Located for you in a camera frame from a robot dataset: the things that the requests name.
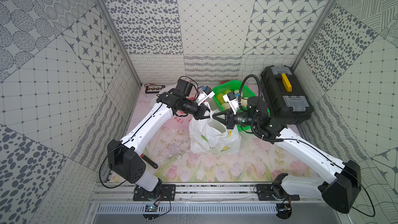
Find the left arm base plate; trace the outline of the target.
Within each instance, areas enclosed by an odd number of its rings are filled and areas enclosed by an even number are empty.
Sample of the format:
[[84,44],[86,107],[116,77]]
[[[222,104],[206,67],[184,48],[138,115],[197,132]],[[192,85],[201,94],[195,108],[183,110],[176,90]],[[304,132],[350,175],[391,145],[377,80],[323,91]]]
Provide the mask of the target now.
[[141,186],[136,186],[134,189],[133,201],[155,201],[159,198],[164,201],[174,201],[175,193],[175,184],[157,185],[153,191],[147,191]]

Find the white lemon print bag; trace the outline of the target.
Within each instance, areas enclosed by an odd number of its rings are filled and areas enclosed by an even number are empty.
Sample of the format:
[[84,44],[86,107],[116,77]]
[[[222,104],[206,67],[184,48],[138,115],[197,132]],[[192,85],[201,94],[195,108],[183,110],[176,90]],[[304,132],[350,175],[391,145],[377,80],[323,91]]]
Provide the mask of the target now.
[[241,145],[238,128],[227,129],[225,125],[212,119],[213,113],[213,111],[206,112],[206,119],[191,119],[189,123],[190,151],[192,153],[211,152],[216,155],[238,154]]

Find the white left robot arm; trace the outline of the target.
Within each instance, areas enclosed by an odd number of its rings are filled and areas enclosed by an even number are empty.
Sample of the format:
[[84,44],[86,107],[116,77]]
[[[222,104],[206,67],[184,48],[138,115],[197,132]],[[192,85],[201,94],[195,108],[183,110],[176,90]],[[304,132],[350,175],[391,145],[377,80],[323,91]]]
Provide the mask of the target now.
[[111,171],[147,191],[151,198],[157,198],[162,181],[146,170],[141,155],[156,132],[177,112],[192,115],[196,120],[209,118],[206,113],[210,108],[204,101],[213,96],[215,93],[209,87],[204,87],[196,101],[188,99],[186,92],[177,88],[159,95],[147,116],[129,134],[108,143],[105,161]]

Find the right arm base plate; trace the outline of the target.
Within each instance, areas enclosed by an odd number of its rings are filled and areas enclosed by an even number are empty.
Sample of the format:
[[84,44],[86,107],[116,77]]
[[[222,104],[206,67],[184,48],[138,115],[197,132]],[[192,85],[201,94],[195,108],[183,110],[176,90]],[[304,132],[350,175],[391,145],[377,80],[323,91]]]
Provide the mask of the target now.
[[280,186],[272,184],[257,184],[254,186],[254,193],[257,194],[259,201],[300,200],[300,196],[288,195]]

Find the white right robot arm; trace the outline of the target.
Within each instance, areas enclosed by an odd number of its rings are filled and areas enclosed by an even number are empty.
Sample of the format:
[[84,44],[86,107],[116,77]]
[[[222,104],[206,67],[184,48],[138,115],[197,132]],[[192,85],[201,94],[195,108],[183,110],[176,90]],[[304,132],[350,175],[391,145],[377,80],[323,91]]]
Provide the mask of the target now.
[[267,103],[258,96],[249,98],[245,111],[231,108],[214,113],[212,119],[228,129],[238,125],[250,127],[251,133],[258,139],[290,152],[317,173],[316,178],[280,173],[271,186],[275,199],[306,196],[323,200],[343,214],[348,214],[352,209],[362,188],[360,166],[352,160],[344,162],[333,157],[299,137],[286,125],[270,117]]

